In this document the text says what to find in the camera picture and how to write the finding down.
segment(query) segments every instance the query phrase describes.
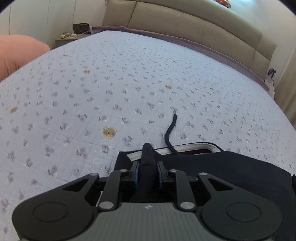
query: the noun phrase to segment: bed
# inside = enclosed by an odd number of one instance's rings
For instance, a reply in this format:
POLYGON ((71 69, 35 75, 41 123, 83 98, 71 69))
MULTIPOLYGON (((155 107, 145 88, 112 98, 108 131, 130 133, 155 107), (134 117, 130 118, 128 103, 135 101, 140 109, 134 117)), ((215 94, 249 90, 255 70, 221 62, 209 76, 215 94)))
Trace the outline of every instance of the bed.
POLYGON ((165 147, 173 110, 173 145, 212 142, 294 174, 296 132, 244 71, 208 49, 110 30, 20 68, 0 83, 0 239, 17 240, 24 199, 108 176, 119 151, 165 147))

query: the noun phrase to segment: pink pillow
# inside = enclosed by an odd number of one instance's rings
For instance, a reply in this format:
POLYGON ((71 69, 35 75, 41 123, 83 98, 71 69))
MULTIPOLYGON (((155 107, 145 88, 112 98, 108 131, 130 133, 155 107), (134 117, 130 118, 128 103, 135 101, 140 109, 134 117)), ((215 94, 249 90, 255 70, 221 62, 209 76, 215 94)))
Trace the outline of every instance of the pink pillow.
POLYGON ((0 82, 49 51, 46 44, 29 36, 0 35, 0 82))

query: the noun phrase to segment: wall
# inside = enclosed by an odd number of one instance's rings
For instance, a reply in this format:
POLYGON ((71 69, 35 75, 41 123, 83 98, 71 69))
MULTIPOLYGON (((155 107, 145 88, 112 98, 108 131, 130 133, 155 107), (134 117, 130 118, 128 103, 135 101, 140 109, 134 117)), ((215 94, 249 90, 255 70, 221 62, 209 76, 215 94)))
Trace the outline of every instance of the wall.
POLYGON ((296 129, 296 45, 290 62, 275 90, 275 101, 296 129))
POLYGON ((296 16, 278 0, 230 0, 231 10, 256 26, 277 44, 270 68, 277 86, 296 43, 296 16))
POLYGON ((73 23, 101 25, 105 0, 16 0, 0 14, 0 34, 25 34, 51 48, 73 23))

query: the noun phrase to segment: metal pin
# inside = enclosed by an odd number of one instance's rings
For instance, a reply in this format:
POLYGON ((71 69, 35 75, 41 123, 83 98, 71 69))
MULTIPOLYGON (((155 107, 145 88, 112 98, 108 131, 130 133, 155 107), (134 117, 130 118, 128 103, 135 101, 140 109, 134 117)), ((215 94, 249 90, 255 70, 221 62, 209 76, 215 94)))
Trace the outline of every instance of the metal pin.
POLYGON ((195 204, 192 202, 181 202, 180 207, 186 210, 190 210, 195 207, 195 204))
POLYGON ((109 201, 104 201, 99 204, 99 207, 102 209, 111 209, 114 207, 114 203, 109 201))

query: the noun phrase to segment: headboard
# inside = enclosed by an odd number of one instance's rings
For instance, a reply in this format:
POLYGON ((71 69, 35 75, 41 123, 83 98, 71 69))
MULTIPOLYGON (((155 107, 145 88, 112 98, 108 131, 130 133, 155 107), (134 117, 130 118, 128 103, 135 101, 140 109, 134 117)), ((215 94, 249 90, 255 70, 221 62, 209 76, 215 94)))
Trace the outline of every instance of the headboard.
POLYGON ((213 0, 109 0, 104 26, 124 26, 207 46, 265 78, 276 45, 213 0))

